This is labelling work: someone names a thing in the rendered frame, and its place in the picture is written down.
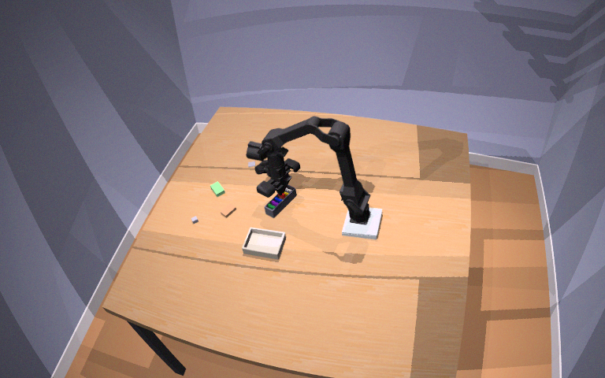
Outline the light green block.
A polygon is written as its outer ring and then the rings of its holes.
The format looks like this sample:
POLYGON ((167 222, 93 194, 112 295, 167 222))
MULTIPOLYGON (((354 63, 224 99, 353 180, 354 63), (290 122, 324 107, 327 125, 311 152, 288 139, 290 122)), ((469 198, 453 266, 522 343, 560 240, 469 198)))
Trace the light green block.
POLYGON ((212 191, 215 193, 215 195, 217 197, 219 197, 225 193, 225 190, 222 188, 222 186, 219 184, 218 181, 211 184, 210 188, 212 189, 212 191))

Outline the tan flat block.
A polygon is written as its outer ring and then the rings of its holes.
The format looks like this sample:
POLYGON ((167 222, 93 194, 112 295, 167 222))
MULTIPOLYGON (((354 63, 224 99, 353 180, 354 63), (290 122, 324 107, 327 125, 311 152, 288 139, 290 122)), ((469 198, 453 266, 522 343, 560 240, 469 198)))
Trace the tan flat block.
POLYGON ((228 204, 222 211, 221 211, 221 215, 223 215, 225 218, 229 217, 234 211, 236 210, 236 207, 230 203, 228 204))

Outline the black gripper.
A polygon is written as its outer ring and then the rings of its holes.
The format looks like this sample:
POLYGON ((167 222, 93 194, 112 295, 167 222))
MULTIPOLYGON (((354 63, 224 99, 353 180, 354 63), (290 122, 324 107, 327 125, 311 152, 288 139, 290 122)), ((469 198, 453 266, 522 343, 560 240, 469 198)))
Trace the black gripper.
POLYGON ((256 188, 259 194, 267 198, 270 198, 275 191, 281 196, 291 179, 291 176, 288 175, 291 171, 290 169, 293 169, 293 172, 298 172, 300 170, 300 164, 290 158, 287 158, 284 163, 278 167, 272 167, 268 164, 265 166, 269 169, 270 179, 267 182, 263 180, 256 188))

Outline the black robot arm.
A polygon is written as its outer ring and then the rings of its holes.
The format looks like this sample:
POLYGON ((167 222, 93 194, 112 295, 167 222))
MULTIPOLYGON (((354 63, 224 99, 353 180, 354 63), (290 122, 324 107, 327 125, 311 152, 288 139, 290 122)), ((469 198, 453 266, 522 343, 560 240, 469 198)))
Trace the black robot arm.
POLYGON ((344 122, 332 118, 310 117, 288 128, 272 129, 262 143, 250 141, 247 144, 247 158, 262 161, 255 166, 255 172, 257 174, 266 173, 267 176, 270 176, 269 169, 265 165, 278 167, 284 163, 284 156, 288 149, 282 146, 308 134, 317 136, 335 152, 343 177, 343 186, 340 189, 341 201, 349 211, 350 222, 367 225, 371 214, 368 204, 371 195, 357 180, 350 150, 351 130, 344 122), (331 129, 327 134, 319 127, 331 129))

